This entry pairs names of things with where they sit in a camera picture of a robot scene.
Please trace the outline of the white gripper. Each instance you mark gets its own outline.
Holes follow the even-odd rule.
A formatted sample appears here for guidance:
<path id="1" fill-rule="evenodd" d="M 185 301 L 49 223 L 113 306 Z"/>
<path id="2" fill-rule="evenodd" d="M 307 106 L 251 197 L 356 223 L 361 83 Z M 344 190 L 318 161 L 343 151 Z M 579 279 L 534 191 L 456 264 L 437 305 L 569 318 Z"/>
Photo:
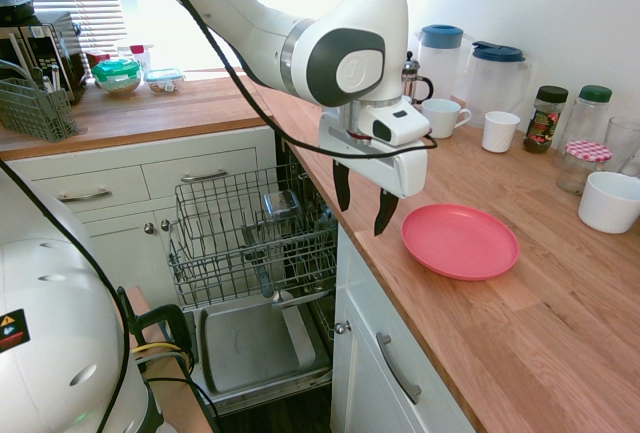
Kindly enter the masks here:
<path id="1" fill-rule="evenodd" d="M 350 205 L 351 171 L 381 188 L 375 236 L 381 235 L 388 226 L 399 198 L 413 196 L 424 187 L 428 152 L 421 140 L 393 147 L 375 138 L 356 139 L 343 128 L 337 113 L 323 113 L 318 143 L 322 149 L 332 152 L 334 189 L 342 212 Z"/>

